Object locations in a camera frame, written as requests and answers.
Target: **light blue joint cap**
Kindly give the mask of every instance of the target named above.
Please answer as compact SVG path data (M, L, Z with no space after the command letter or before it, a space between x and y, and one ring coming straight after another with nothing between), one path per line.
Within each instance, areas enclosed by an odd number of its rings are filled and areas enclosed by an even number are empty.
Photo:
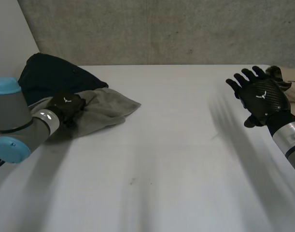
M20 163L30 156L28 146L22 141L0 136L0 159L8 163Z
M17 93L21 87L13 77L0 77L0 95Z

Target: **robotic arm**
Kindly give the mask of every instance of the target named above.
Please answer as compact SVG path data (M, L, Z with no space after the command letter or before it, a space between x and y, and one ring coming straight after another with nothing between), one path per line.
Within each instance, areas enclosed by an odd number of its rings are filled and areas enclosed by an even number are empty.
M248 69L242 70L249 80L238 73L234 75L240 85L231 79L226 80L235 97L251 113L244 126L266 125L274 142L295 169L295 116L291 114L290 103L271 76L257 66L253 71L257 76Z
M73 124L84 106L79 95L62 91L31 115L16 79L0 78L0 166L25 160L62 123Z

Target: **crumpled fabric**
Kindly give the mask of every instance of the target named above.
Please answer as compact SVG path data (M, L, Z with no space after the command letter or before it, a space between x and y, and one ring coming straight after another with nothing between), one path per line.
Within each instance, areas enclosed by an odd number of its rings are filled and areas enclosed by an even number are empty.
M61 90L78 93L109 87L88 71L64 59L42 53L34 54L27 60L18 83L28 106Z
M141 104L109 88L98 88L78 93L86 100L86 107L74 118L74 129L61 125L49 141L74 139L88 135L105 127L124 123L126 116L136 111ZM46 107L50 98L42 99L30 109L35 113Z
M295 69L288 69L279 67L281 70L281 77L284 82L291 83L291 87L284 93L291 103L291 113L295 115Z

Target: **white wall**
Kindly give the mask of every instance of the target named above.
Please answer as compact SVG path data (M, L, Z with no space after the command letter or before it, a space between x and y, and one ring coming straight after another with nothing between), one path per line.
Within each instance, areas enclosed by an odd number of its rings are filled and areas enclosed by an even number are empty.
M0 0L0 76L19 78L27 59L39 52L16 0Z

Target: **silver metal ring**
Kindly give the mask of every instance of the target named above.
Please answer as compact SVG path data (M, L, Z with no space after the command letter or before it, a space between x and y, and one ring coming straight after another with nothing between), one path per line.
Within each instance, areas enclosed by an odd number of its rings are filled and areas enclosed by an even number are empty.
M295 146L295 122L289 123L276 131L273 140L283 154L286 154Z
M56 114L47 109L42 109L32 115L33 117L38 117L50 127L50 135L53 134L59 128L59 119Z

